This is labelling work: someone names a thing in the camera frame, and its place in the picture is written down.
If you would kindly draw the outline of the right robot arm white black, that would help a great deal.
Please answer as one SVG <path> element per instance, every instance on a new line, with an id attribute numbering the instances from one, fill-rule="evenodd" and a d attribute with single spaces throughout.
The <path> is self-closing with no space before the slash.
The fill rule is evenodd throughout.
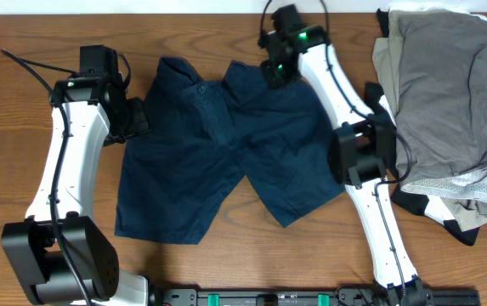
<path id="1" fill-rule="evenodd" d="M 359 214 L 373 263 L 375 305 L 430 305 L 411 262 L 389 195 L 388 158 L 398 133 L 388 112 L 356 93 L 325 28 L 304 24 L 261 30 L 261 67 L 276 88 L 302 78 L 317 94 L 332 126 L 328 162 Z"/>

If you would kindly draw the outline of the navy blue shorts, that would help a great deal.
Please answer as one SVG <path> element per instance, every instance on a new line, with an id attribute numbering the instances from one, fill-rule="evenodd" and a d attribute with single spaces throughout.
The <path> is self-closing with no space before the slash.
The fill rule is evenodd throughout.
<path id="1" fill-rule="evenodd" d="M 242 179 L 285 227 L 344 191 L 327 162 L 331 125 L 306 82 L 272 89 L 238 61 L 207 81 L 163 57 L 144 102 L 150 131 L 125 148 L 118 236 L 195 245 Z"/>

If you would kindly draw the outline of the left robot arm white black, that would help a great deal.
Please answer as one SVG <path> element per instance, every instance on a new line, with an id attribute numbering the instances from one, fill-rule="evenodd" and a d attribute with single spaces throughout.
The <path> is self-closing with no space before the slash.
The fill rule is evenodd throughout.
<path id="1" fill-rule="evenodd" d="M 2 247 L 34 305 L 146 305 L 147 279 L 123 270 L 93 220 L 103 147 L 147 131 L 140 98 L 115 78 L 58 81 L 42 180 L 24 220 L 5 224 Z"/>

